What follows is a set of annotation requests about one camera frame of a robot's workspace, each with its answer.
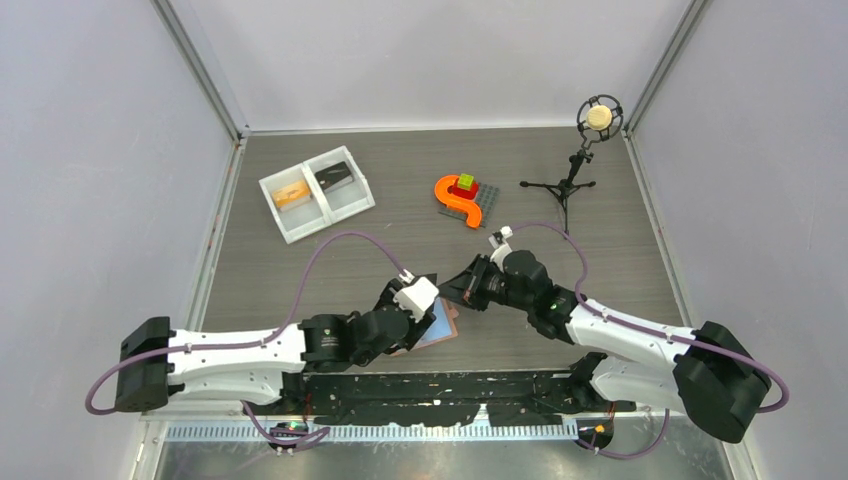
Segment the pink leather card holder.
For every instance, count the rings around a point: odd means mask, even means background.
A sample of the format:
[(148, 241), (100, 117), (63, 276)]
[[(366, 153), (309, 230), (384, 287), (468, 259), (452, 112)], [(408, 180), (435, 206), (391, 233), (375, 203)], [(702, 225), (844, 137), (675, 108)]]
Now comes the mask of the pink leather card holder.
[(434, 302), (432, 314), (434, 321), (411, 346), (413, 350), (432, 346), (458, 335), (455, 320), (459, 312), (451, 302), (438, 297)]

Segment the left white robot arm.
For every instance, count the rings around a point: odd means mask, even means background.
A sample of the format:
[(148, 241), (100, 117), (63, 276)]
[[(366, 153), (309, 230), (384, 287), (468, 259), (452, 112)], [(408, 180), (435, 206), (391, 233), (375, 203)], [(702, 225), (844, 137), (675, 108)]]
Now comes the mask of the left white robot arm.
[(298, 412), (302, 373), (341, 373), (410, 349), (434, 322), (434, 274), (391, 280), (369, 311), (319, 314), (271, 330), (204, 333), (152, 317), (120, 345), (114, 407), (147, 412), (177, 400), (234, 400)]

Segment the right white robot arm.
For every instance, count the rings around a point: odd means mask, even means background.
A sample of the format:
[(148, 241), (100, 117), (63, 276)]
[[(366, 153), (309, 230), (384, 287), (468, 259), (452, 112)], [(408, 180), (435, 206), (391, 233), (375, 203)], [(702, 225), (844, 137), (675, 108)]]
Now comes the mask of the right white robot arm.
[(771, 388), (727, 328), (673, 327), (607, 308), (556, 284), (526, 250), (501, 262), (478, 255), (439, 292), (471, 310), (495, 303), (522, 311), (542, 336), (589, 348), (566, 380), (577, 411), (640, 403), (684, 413), (712, 437), (738, 443)]

